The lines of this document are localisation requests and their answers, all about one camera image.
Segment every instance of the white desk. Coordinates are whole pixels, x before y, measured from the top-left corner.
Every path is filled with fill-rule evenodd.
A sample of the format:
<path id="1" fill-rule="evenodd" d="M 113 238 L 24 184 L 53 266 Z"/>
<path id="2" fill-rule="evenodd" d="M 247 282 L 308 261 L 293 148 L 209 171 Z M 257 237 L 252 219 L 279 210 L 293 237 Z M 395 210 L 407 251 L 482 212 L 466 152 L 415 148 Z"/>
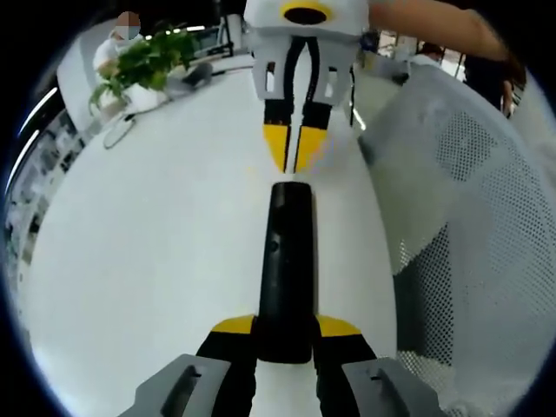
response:
<path id="1" fill-rule="evenodd" d="M 37 362 L 72 415 L 121 413 L 142 381 L 194 354 L 217 322 L 256 313 L 270 188 L 291 175 L 270 158 L 251 83 L 248 70 L 219 76 L 141 115 L 112 150 L 99 135 L 57 191 L 25 300 Z M 334 112 L 334 146 L 296 178 L 316 195 L 319 309 L 394 355 L 387 244 L 351 136 Z M 251 415 L 320 415 L 310 364 L 259 363 L 256 376 Z"/>

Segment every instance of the potted plant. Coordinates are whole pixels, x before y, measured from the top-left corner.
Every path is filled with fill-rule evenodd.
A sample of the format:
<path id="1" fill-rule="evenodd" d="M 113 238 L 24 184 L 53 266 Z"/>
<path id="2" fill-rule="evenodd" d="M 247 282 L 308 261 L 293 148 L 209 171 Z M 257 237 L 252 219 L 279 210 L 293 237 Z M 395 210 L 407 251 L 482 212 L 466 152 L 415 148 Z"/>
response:
<path id="1" fill-rule="evenodd" d="M 134 84 L 164 91 L 169 72 L 181 65 L 188 70 L 194 55 L 195 39 L 186 30 L 174 32 L 168 28 L 135 43 L 118 57 L 115 70 L 93 91 L 89 108 L 100 109 L 101 97 L 107 92 L 125 103 L 124 92 Z"/>

